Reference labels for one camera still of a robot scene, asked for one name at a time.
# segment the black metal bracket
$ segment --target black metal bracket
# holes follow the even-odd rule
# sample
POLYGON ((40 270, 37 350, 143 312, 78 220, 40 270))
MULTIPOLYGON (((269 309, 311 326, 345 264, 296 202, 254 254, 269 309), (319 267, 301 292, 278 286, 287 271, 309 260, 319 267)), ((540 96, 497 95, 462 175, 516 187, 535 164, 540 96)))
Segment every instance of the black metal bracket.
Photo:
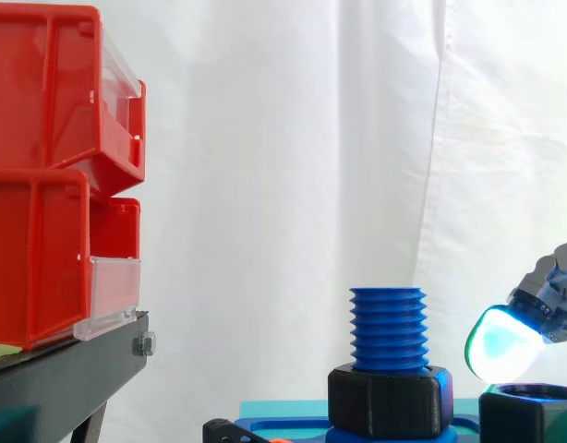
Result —
POLYGON ((270 443, 223 418, 214 418, 203 426, 203 443, 270 443))
POLYGON ((0 358, 0 442, 95 442, 104 405, 146 365, 133 341, 148 314, 91 341, 74 339, 0 358))

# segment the glowing green light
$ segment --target glowing green light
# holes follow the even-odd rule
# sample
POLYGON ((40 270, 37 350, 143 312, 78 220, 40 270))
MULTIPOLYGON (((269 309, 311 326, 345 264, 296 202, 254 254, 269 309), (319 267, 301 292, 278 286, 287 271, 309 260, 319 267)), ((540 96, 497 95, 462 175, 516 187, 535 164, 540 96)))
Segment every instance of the glowing green light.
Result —
POLYGON ((510 316, 502 306, 493 306, 470 333, 464 355, 478 378, 487 383, 507 383, 532 364, 543 346, 539 333, 510 316))

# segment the bolt thread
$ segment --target bolt thread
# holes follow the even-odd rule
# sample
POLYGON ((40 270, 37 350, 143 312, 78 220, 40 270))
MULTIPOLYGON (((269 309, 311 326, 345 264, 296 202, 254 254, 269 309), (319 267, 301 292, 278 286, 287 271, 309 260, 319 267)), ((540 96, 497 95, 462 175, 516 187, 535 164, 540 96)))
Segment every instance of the bolt thread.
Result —
POLYGON ((352 289, 356 327, 353 368, 363 372, 427 372, 425 294, 418 288, 352 289))

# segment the red storage bin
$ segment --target red storage bin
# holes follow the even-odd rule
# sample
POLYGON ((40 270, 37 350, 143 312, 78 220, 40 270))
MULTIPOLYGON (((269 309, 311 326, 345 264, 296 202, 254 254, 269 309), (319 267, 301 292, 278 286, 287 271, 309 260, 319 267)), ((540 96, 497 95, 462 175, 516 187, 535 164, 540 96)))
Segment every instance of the red storage bin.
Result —
POLYGON ((133 321, 139 203, 73 170, 0 170, 0 344, 31 349, 133 321))
POLYGON ((94 7, 0 4, 0 168, 79 169, 104 197, 139 184, 145 95, 94 7))

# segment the black 3d printed nut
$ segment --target black 3d printed nut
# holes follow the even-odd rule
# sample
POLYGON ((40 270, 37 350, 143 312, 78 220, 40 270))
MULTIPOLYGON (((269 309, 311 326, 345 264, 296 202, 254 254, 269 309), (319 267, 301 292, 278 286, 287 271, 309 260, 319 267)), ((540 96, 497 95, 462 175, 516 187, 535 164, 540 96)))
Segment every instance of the black 3d printed nut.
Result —
POLYGON ((479 398, 481 443, 567 443, 567 388, 501 385, 479 398))
POLYGON ((434 438, 453 419, 452 375, 428 366, 425 374, 355 371, 339 366, 329 374, 331 424, 357 436, 434 438))

